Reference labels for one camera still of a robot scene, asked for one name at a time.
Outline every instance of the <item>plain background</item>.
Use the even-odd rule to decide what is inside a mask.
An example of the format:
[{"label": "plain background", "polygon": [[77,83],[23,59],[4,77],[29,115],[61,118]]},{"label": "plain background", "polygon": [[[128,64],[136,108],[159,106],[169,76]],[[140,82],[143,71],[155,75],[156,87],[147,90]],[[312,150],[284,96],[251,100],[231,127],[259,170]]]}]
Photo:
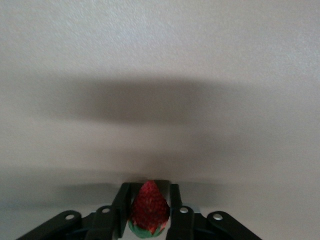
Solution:
[{"label": "plain background", "polygon": [[0,0],[0,238],[163,179],[319,239],[319,102],[318,0]]}]

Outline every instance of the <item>red strawberry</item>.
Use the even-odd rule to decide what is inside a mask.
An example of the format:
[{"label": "red strawberry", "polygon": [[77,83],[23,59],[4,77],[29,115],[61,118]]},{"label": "red strawberry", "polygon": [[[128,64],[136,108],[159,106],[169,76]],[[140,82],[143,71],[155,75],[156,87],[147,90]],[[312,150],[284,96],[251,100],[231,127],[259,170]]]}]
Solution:
[{"label": "red strawberry", "polygon": [[162,233],[170,216],[170,208],[155,181],[147,181],[133,200],[129,227],[139,238]]}]

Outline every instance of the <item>strawberry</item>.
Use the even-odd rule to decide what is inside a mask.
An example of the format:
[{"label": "strawberry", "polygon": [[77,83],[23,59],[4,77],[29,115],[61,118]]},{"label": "strawberry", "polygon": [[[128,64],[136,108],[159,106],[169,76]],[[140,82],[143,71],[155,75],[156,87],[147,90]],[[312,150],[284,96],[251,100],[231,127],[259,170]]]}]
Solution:
[{"label": "strawberry", "polygon": [[170,208],[155,181],[147,181],[133,200],[129,227],[139,238],[157,237],[164,230]]}]

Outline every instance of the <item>green strawberry leaf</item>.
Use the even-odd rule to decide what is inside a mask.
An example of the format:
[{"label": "green strawberry leaf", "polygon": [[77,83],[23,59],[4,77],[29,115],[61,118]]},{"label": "green strawberry leaf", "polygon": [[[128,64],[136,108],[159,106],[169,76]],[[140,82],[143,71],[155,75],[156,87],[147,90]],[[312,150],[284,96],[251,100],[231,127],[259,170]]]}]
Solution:
[{"label": "green strawberry leaf", "polygon": [[161,229],[161,226],[159,226],[154,234],[152,234],[150,231],[146,230],[146,229],[143,229],[141,227],[138,227],[137,225],[134,225],[132,223],[132,221],[128,221],[128,225],[129,225],[129,228],[131,229],[131,231],[138,237],[138,238],[141,238],[141,239],[148,239],[148,238],[155,238],[155,237],[158,237],[164,230]]}]

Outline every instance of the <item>gray surface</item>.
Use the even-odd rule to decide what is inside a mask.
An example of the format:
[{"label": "gray surface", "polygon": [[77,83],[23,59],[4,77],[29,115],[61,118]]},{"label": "gray surface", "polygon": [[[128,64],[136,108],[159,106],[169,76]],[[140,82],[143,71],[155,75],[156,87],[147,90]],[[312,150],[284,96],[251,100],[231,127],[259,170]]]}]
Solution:
[{"label": "gray surface", "polygon": [[264,240],[318,239],[319,15],[299,0],[0,0],[0,238],[166,179]]}]

